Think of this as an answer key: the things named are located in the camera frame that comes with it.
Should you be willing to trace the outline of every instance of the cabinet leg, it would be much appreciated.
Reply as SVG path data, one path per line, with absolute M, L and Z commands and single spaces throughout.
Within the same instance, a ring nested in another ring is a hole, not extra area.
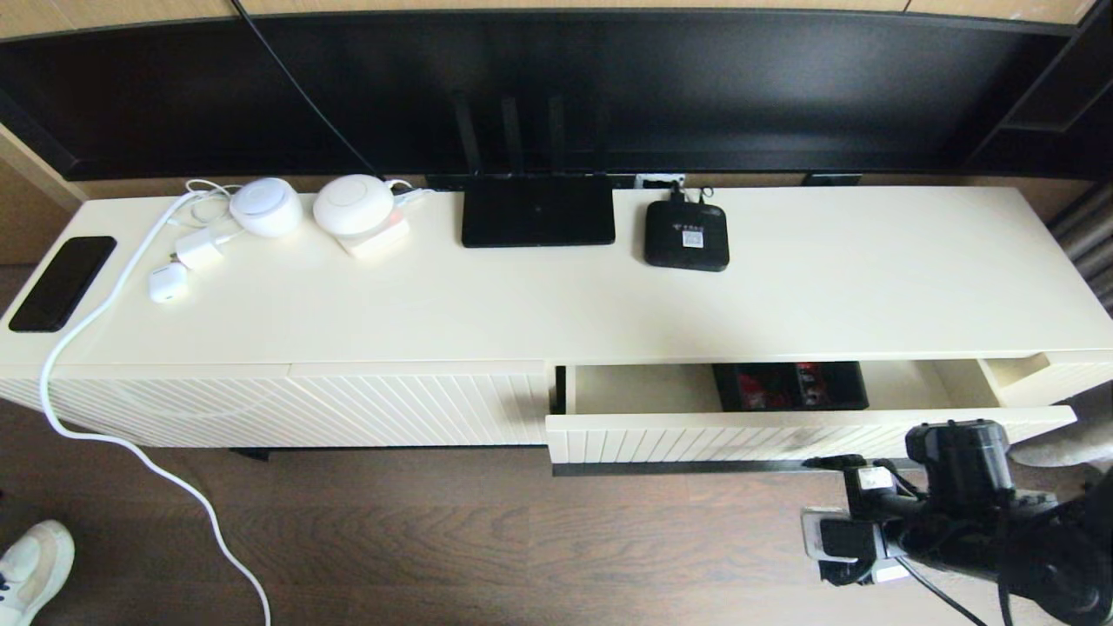
M 228 451 L 264 463 L 270 460 L 270 448 L 228 448 Z

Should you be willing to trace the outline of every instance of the black router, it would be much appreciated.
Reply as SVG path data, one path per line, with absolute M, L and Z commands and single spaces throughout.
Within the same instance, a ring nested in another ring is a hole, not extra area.
M 564 106 L 549 99 L 552 174 L 526 177 L 514 98 L 502 100 L 503 129 L 510 154 L 509 178 L 482 177 L 479 144 L 462 94 L 454 97 L 456 123 L 467 168 L 464 184 L 464 247 L 533 247 L 614 243 L 614 204 L 605 175 L 564 175 Z

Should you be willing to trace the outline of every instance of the white round device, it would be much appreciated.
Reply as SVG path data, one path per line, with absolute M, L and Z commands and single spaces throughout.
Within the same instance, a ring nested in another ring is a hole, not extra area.
M 342 176 L 321 189 L 313 203 L 313 218 L 348 254 L 364 256 L 410 232 L 405 215 L 391 193 L 391 187 L 400 184 L 405 183 L 384 183 L 366 174 Z
M 297 192 L 282 178 L 244 185 L 232 196 L 228 211 L 245 231 L 260 237 L 280 237 L 297 228 L 305 216 Z

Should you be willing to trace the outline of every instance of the cabinet top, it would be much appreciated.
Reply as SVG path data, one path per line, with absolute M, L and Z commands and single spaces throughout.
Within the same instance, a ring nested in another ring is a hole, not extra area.
M 69 365 L 545 360 L 556 364 L 961 359 L 1113 349 L 1113 322 L 1011 188 L 719 189 L 722 273 L 643 261 L 646 206 L 614 192 L 609 246 L 469 250 L 462 194 L 412 203 L 407 239 L 356 260 L 312 217 L 245 234 L 189 294 L 147 297 L 147 274 L 186 231 L 165 226 L 116 305 L 67 350 Z M 308 208 L 313 195 L 303 195 Z M 65 239 L 119 246 L 67 329 L 111 288 L 173 198 L 86 203 Z M 2 319 L 0 368 L 37 365 L 61 333 Z

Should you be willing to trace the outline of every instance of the white tv cabinet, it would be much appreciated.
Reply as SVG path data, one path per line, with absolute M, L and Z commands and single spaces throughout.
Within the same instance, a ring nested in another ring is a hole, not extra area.
M 244 235 L 165 305 L 146 274 L 62 355 L 63 419 L 145 446 L 548 444 L 558 463 L 904 457 L 914 424 L 986 418 L 1012 440 L 1113 379 L 1113 322 L 1015 189 L 719 189 L 729 267 L 642 261 L 646 206 L 614 193 L 610 246 L 466 250 L 462 195 L 407 208 L 396 248 L 354 260 L 312 218 Z M 306 207 L 313 196 L 304 195 Z M 8 320 L 61 242 L 119 246 L 107 294 L 173 198 L 86 203 L 0 330 L 0 395 L 38 408 L 58 334 Z M 723 413 L 709 363 L 863 362 L 866 411 Z M 556 368 L 564 368 L 558 389 Z M 548 414 L 556 397 L 565 414 Z

